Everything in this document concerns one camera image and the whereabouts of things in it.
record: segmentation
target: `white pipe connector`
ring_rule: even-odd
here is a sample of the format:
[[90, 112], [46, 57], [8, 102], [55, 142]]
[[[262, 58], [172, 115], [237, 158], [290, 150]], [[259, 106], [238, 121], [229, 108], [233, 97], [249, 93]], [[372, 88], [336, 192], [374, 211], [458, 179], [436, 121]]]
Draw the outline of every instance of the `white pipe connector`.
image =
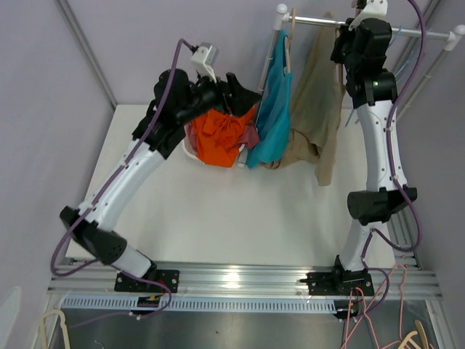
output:
[[460, 39], [462, 39], [462, 36], [464, 35], [465, 35], [465, 25], [463, 24], [457, 25], [453, 29], [453, 31], [450, 32], [450, 36], [444, 46], [444, 50], [452, 51], [453, 49], [455, 49], [458, 42], [460, 41]]
[[287, 22], [289, 19], [288, 7], [285, 4], [279, 4], [276, 6], [276, 16], [273, 22], [273, 29], [280, 31], [283, 27], [283, 22]]

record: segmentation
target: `blue cloth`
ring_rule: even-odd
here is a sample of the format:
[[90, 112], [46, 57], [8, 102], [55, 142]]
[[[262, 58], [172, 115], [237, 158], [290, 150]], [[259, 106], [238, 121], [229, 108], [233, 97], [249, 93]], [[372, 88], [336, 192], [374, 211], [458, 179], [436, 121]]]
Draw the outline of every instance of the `blue cloth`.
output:
[[248, 151], [247, 166], [255, 167], [261, 162], [268, 163], [281, 159], [289, 137], [289, 100], [291, 97], [292, 74], [286, 73], [286, 51], [281, 31], [276, 41], [273, 58], [268, 68], [266, 86], [268, 96], [259, 109], [256, 128], [260, 142]]

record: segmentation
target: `brown cloth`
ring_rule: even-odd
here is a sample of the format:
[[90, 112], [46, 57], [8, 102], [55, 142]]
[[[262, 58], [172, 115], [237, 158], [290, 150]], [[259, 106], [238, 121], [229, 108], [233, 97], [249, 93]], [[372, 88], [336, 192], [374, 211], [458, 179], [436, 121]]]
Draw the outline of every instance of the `brown cloth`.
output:
[[279, 161], [265, 164], [277, 169], [305, 160], [318, 164], [318, 185], [330, 185], [336, 162], [336, 135], [341, 123], [345, 87], [338, 82], [330, 60], [336, 31], [321, 28], [290, 104], [288, 147]]

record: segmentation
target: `gray floor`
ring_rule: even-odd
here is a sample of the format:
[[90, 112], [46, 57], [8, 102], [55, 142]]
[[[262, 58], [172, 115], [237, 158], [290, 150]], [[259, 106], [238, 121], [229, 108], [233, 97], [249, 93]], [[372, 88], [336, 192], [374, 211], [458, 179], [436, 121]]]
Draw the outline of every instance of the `gray floor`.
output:
[[[385, 302], [371, 316], [380, 346], [398, 339], [399, 307], [399, 302]], [[68, 326], [104, 313], [107, 311], [65, 310]], [[423, 302], [405, 304], [404, 334], [415, 329], [415, 319], [422, 321], [429, 340], [437, 348]], [[101, 349], [95, 340], [104, 349], [337, 349], [343, 328], [333, 316], [322, 315], [165, 312], [143, 321], [116, 316], [71, 329], [69, 333], [72, 349]], [[60, 335], [51, 348], [64, 348]], [[366, 321], [359, 325], [348, 348], [375, 348]]]

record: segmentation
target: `orange cloth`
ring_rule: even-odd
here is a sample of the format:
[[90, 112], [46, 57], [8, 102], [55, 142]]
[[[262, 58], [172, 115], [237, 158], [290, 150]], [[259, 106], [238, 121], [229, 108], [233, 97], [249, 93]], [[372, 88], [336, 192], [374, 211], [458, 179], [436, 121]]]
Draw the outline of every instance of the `orange cloth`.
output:
[[211, 109], [192, 121], [197, 135], [197, 157], [208, 165], [231, 167], [239, 154], [239, 138], [254, 115], [255, 108], [241, 117]]

